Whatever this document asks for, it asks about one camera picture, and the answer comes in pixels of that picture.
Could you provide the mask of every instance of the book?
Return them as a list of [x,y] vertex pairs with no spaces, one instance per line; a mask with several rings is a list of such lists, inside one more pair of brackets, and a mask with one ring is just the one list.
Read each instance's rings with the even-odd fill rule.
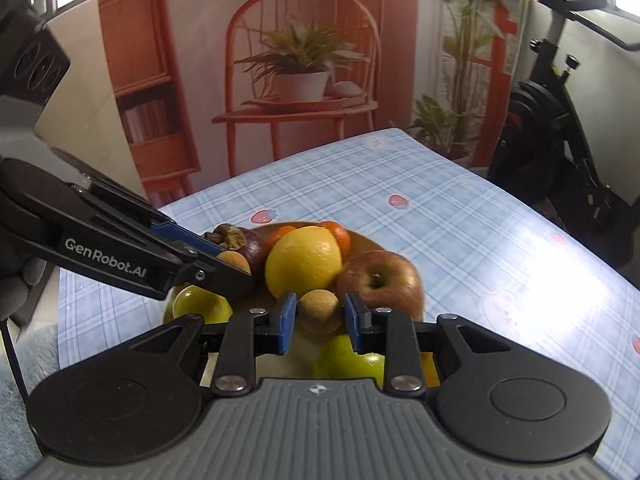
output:
[[171,131],[171,127],[169,126],[169,119],[167,118],[166,103],[164,99],[162,99],[161,101],[158,101],[158,120],[160,123],[160,131],[162,131],[162,134],[163,135],[170,134],[172,131]]
[[147,103],[149,108],[149,117],[151,118],[151,126],[154,129],[156,137],[162,137],[164,132],[162,131],[162,124],[158,120],[158,100],[149,101]]
[[142,130],[143,138],[145,140],[154,139],[156,137],[156,132],[149,112],[149,103],[142,103],[136,106],[135,110],[140,119],[140,128]]
[[131,137],[131,129],[129,127],[129,120],[127,119],[127,115],[125,112],[120,113],[120,122],[122,123],[122,129],[124,130],[124,134],[127,137],[127,142],[129,144],[133,143],[133,137]]
[[131,131],[131,139],[136,144],[145,140],[142,134],[142,126],[140,125],[140,117],[138,116],[135,108],[130,108],[125,111],[127,121],[129,122],[129,128]]

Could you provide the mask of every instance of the metal bolt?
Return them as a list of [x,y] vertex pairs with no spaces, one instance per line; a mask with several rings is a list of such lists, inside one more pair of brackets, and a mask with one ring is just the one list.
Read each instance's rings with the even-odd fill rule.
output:
[[216,388],[223,392],[241,392],[246,387],[245,378],[239,375],[223,375],[216,379]]
[[422,387],[422,381],[412,375],[398,375],[391,379],[391,387],[399,392],[414,392]]

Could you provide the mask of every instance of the table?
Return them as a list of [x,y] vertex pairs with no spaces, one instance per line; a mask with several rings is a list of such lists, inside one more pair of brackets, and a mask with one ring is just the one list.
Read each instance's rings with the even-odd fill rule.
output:
[[[455,312],[586,373],[613,419],[596,460],[640,473],[640,292],[567,234],[401,130],[274,162],[163,209],[202,233],[223,221],[333,219],[420,270],[425,319]],[[162,303],[62,270],[60,365],[160,325]]]

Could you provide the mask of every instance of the orange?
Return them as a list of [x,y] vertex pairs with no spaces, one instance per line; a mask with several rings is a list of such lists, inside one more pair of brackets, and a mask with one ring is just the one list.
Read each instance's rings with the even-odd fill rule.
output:
[[266,243],[267,243],[267,247],[269,248],[269,250],[271,251],[271,249],[273,248],[273,246],[275,244],[278,243],[278,241],[285,235],[288,234],[292,231],[295,231],[296,228],[290,225],[285,225],[282,226],[281,228],[279,228],[277,231],[274,231],[273,233],[271,233],[267,239],[266,239]]
[[340,254],[342,257],[345,258],[348,256],[351,251],[351,236],[349,236],[347,229],[338,224],[338,222],[333,222],[331,220],[320,222],[320,225],[331,231],[335,241],[338,242],[338,247],[340,247]]
[[264,264],[264,281],[274,298],[286,290],[301,297],[326,289],[341,270],[340,247],[329,229],[309,225],[287,233],[274,245]]

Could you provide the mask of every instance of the white pot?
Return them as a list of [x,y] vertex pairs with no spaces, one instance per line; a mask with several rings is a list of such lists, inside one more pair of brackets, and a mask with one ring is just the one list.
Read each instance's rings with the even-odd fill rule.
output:
[[322,101],[328,79],[328,72],[276,74],[275,90],[283,103],[315,103]]

